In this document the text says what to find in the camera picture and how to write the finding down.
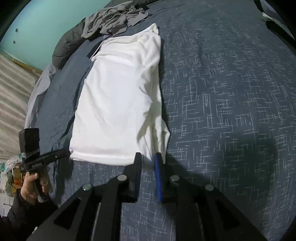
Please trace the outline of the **person's left hand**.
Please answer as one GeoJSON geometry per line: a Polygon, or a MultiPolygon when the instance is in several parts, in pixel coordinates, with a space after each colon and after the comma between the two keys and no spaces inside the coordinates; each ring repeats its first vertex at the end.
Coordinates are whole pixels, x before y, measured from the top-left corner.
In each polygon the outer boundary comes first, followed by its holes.
{"type": "Polygon", "coordinates": [[[40,178],[38,173],[27,172],[23,180],[20,194],[24,201],[32,205],[36,203],[39,193],[35,181],[39,181],[44,194],[50,193],[52,189],[48,174],[45,174],[40,178]]]}

